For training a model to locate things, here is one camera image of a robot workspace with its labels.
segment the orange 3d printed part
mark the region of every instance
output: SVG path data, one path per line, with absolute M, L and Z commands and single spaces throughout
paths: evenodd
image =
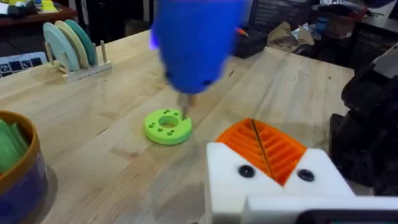
M 303 156 L 306 147 L 261 121 L 246 118 L 221 134 L 222 142 L 280 185 Z

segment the blue drill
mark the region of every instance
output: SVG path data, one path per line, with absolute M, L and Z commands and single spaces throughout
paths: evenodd
M 243 0 L 159 0 L 152 32 L 183 114 L 192 95 L 219 79 L 243 6 Z

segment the butcher block table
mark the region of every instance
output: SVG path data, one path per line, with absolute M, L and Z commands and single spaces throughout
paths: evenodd
M 113 68 L 72 83 L 46 65 L 0 79 L 0 108 L 34 122 L 48 165 L 49 195 L 36 222 L 205 223 L 208 142 L 252 117 L 327 150 L 329 117 L 347 110 L 340 95 L 352 70 L 266 48 L 229 58 L 189 112 L 186 142 L 154 144 L 144 118 L 178 104 L 148 42 L 142 32 L 106 44 Z

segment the green disc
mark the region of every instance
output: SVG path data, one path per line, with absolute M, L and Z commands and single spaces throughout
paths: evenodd
M 144 121 L 145 135 L 163 145 L 176 145 L 189 138 L 192 121 L 182 120 L 181 112 L 175 109 L 162 109 L 149 114 Z

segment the cardboard box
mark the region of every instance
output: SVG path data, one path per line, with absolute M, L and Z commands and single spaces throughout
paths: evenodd
M 292 29 L 287 22 L 281 23 L 268 34 L 267 46 L 273 49 L 292 53 L 303 45 L 313 45 L 314 41 L 309 30 L 298 26 L 297 39 L 292 35 Z

